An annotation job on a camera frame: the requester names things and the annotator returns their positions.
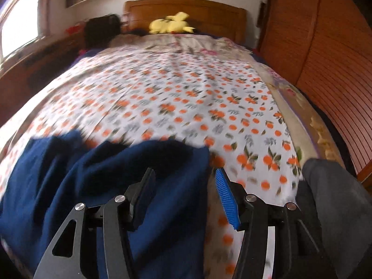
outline floral bed sheet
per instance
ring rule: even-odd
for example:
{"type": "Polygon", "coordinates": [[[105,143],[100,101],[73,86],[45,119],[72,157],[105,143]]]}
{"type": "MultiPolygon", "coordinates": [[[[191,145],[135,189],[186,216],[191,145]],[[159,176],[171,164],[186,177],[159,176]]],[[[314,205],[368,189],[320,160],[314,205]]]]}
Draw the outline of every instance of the floral bed sheet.
{"type": "MultiPolygon", "coordinates": [[[[308,158],[342,164],[306,99],[230,40],[125,35],[110,46],[52,81],[1,128],[0,198],[30,137],[71,129],[80,130],[90,147],[168,138],[206,145],[213,166],[275,205],[294,201],[308,158]]],[[[232,277],[242,237],[228,224],[210,179],[206,278],[232,277]]],[[[267,249],[265,279],[273,265],[272,229],[267,249]]]]}

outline gray pants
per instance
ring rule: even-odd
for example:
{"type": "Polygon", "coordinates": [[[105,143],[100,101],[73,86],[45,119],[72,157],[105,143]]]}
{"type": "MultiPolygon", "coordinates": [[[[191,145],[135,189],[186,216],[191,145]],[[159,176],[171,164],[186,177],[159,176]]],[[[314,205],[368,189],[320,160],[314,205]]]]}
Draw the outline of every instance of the gray pants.
{"type": "Polygon", "coordinates": [[[372,197],[336,162],[310,159],[302,173],[297,204],[321,236],[337,276],[372,278],[372,197]]]}

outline wooden headboard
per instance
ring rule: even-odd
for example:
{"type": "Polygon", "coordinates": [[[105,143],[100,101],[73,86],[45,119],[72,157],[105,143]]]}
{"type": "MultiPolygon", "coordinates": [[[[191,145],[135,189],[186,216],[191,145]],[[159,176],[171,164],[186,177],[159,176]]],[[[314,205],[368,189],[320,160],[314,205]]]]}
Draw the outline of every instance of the wooden headboard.
{"type": "Polygon", "coordinates": [[[207,0],[137,0],[124,5],[129,30],[148,30],[153,20],[179,11],[189,14],[187,22],[199,32],[226,37],[237,44],[245,43],[247,19],[243,8],[207,0]]]}

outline bedspread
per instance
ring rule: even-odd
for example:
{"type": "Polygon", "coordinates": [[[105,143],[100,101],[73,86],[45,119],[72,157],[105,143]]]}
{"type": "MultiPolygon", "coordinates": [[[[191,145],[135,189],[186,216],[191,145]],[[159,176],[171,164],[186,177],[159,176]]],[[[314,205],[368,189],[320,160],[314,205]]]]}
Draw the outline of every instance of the bedspread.
{"type": "MultiPolygon", "coordinates": [[[[78,129],[86,144],[174,138],[208,146],[214,166],[265,202],[294,201],[310,157],[342,159],[308,101],[251,52],[208,36],[118,36],[32,98],[0,131],[0,196],[30,137],[78,129]]],[[[208,185],[206,278],[231,278],[242,232],[208,185]]],[[[269,236],[264,278],[271,274],[269,236]]]]}

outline black metal bracket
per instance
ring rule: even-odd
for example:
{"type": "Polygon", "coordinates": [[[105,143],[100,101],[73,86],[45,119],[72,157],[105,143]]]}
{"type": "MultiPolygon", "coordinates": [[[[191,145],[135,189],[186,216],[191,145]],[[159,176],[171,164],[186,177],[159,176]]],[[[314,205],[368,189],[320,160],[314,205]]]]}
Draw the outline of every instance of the black metal bracket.
{"type": "Polygon", "coordinates": [[[266,204],[223,174],[238,205],[243,242],[233,279],[262,279],[269,226],[275,227],[273,279],[337,279],[321,237],[306,222],[293,202],[283,207],[266,204]]]}
{"type": "Polygon", "coordinates": [[[108,279],[136,279],[127,231],[143,222],[155,191],[155,171],[105,205],[78,203],[46,249],[34,279],[98,279],[96,228],[103,228],[108,279]]]}

